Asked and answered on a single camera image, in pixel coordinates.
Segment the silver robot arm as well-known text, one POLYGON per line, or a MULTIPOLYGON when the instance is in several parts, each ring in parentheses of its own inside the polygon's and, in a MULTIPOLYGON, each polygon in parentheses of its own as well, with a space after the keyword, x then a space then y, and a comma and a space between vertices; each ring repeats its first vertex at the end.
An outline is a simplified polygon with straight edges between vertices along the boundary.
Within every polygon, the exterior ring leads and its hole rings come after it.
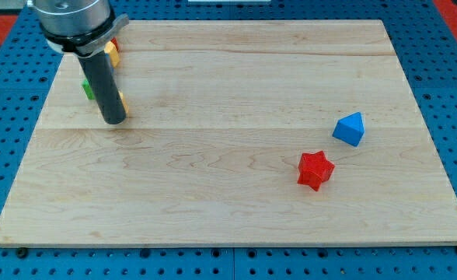
POLYGON ((49 46, 78 58, 104 121, 123 122, 127 109, 105 46, 130 22, 128 15, 116 14, 109 0, 28 0, 26 6, 49 46))

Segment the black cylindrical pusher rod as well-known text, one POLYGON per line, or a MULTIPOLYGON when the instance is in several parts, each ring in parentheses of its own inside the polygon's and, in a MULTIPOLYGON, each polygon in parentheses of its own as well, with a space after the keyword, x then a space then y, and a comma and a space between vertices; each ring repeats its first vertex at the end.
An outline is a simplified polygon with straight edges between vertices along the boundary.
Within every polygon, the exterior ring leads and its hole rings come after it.
POLYGON ((79 58, 79 64, 89 81, 99 111, 108 124, 119 124, 127 116, 124 102, 114 81, 112 68, 106 53, 79 58))

